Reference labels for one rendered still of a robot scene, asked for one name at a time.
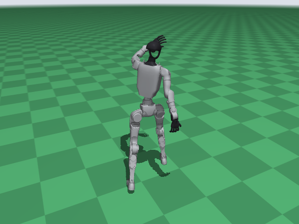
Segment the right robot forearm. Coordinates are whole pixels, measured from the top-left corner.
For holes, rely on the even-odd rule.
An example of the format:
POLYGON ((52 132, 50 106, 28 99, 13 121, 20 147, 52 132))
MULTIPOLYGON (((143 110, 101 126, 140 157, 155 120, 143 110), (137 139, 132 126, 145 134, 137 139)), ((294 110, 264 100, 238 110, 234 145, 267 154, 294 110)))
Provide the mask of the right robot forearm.
POLYGON ((168 91, 168 100, 166 101, 169 108, 169 113, 173 116, 173 120, 178 118, 177 109, 175 107, 174 92, 168 91))

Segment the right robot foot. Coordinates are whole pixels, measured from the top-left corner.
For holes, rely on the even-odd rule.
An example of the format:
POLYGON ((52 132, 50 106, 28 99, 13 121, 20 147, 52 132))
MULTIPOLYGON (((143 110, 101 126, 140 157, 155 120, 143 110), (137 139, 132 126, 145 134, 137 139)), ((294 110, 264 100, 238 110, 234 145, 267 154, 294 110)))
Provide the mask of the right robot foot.
POLYGON ((162 163, 163 165, 167 164, 167 160, 166 160, 166 158, 167 158, 166 153, 165 153, 165 158, 164 158, 164 156, 163 156, 163 158, 162 158, 161 153, 160 153, 160 159, 161 159, 161 163, 162 163))

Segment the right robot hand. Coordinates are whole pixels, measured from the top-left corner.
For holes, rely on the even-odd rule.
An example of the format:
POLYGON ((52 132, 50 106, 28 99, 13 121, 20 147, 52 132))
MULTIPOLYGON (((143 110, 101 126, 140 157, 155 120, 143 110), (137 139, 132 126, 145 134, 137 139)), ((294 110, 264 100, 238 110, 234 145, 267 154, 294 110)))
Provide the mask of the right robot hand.
POLYGON ((179 123, 178 118, 173 120, 173 116, 171 115, 171 121, 171 130, 169 132, 179 131, 179 126, 181 127, 181 124, 179 123))

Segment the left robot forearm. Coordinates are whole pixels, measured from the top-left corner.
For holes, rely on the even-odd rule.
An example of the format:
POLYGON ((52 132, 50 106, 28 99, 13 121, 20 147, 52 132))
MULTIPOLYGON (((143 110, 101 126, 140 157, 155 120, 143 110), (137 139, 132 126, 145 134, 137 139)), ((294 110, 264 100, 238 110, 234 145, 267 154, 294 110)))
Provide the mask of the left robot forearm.
POLYGON ((145 54, 145 52, 148 51, 148 49, 146 49, 146 46, 147 46, 147 45, 144 45, 144 46, 142 47, 142 49, 140 49, 139 51, 137 51, 137 52, 132 56, 131 59, 134 59, 136 56, 138 56, 138 57, 141 58, 141 57, 145 54))

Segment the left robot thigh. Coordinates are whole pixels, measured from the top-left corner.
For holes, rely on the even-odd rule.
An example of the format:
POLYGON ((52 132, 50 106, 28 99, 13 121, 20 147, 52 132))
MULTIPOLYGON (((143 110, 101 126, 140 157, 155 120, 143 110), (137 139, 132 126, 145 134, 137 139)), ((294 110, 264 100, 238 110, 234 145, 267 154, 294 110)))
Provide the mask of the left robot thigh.
POLYGON ((129 127, 130 127, 130 145, 132 145, 132 154, 137 154, 139 151, 139 145, 137 144, 137 140, 138 140, 141 120, 142 120, 141 109, 131 112, 129 127))

